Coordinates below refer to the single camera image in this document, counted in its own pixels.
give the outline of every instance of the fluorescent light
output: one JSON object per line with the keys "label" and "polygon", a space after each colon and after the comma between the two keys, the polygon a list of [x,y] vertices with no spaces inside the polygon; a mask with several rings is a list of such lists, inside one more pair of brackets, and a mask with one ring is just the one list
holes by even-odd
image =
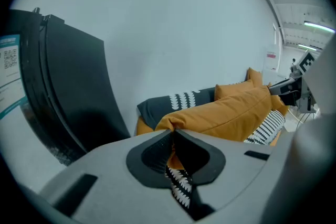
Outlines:
{"label": "fluorescent light", "polygon": [[308,46],[305,46],[305,45],[301,45],[301,44],[298,44],[299,47],[302,47],[302,48],[306,48],[306,49],[310,49],[310,50],[316,50],[312,47],[308,47]]}
{"label": "fluorescent light", "polygon": [[331,33],[335,33],[334,29],[331,29],[331,28],[326,27],[326,26],[317,25],[317,24],[307,22],[307,21],[305,21],[304,24],[307,25],[307,26],[312,26],[312,27],[315,27],[315,28],[319,28],[319,29],[322,29],[322,30],[325,30],[325,31],[328,31],[328,32],[331,32]]}

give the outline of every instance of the mustard yellow cushion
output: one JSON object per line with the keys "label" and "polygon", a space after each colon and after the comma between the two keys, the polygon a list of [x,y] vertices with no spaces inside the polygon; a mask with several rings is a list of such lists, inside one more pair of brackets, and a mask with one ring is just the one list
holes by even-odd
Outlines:
{"label": "mustard yellow cushion", "polygon": [[262,74],[251,67],[247,70],[247,79],[252,80],[254,87],[261,87],[262,85]]}
{"label": "mustard yellow cushion", "polygon": [[138,118],[138,123],[136,125],[136,135],[140,135],[140,134],[146,134],[146,133],[151,133],[154,130],[152,128],[150,128],[147,124],[145,124],[145,121],[143,120],[143,117],[140,116]]}
{"label": "mustard yellow cushion", "polygon": [[271,110],[267,86],[164,116],[158,130],[188,129],[233,141],[244,141]]}
{"label": "mustard yellow cushion", "polygon": [[289,110],[289,105],[283,105],[277,109],[277,111],[279,111],[282,114],[282,116],[286,116],[288,110]]}
{"label": "mustard yellow cushion", "polygon": [[232,85],[216,85],[215,87],[215,101],[227,97],[229,95],[238,94],[253,89],[252,80],[247,80],[241,83]]}
{"label": "mustard yellow cushion", "polygon": [[280,134],[281,134],[281,131],[279,131],[279,133],[274,138],[274,140],[272,141],[272,143],[270,143],[270,146],[275,146],[277,144]]}
{"label": "mustard yellow cushion", "polygon": [[177,155],[175,154],[175,148],[172,149],[172,154],[169,157],[169,160],[167,162],[167,166],[176,169],[176,170],[184,170],[184,167],[180,160],[178,159]]}

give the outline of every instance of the black slot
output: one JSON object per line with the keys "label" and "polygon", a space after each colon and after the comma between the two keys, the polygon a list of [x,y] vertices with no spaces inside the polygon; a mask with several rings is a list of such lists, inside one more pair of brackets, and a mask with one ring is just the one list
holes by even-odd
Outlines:
{"label": "black slot", "polygon": [[54,204],[54,208],[71,217],[97,180],[97,176],[82,175]]}
{"label": "black slot", "polygon": [[252,158],[256,158],[256,159],[262,159],[263,161],[267,161],[269,154],[265,154],[265,153],[260,153],[260,152],[256,152],[256,151],[247,151],[244,153],[244,155],[246,156],[250,156]]}

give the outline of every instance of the sofa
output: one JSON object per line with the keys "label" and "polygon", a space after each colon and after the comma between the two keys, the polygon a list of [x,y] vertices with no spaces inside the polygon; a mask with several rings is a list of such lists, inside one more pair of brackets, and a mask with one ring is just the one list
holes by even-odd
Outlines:
{"label": "sofa", "polygon": [[[244,82],[148,99],[138,105],[136,134],[188,129],[227,140],[275,146],[289,107],[270,95],[260,72]],[[172,154],[168,167],[183,169]]]}

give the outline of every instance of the qr code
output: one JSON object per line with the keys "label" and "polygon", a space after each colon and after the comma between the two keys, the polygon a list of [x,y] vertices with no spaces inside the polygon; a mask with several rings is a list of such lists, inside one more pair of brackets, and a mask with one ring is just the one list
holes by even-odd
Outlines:
{"label": "qr code", "polygon": [[5,69],[17,65],[17,49],[6,50],[4,53]]}

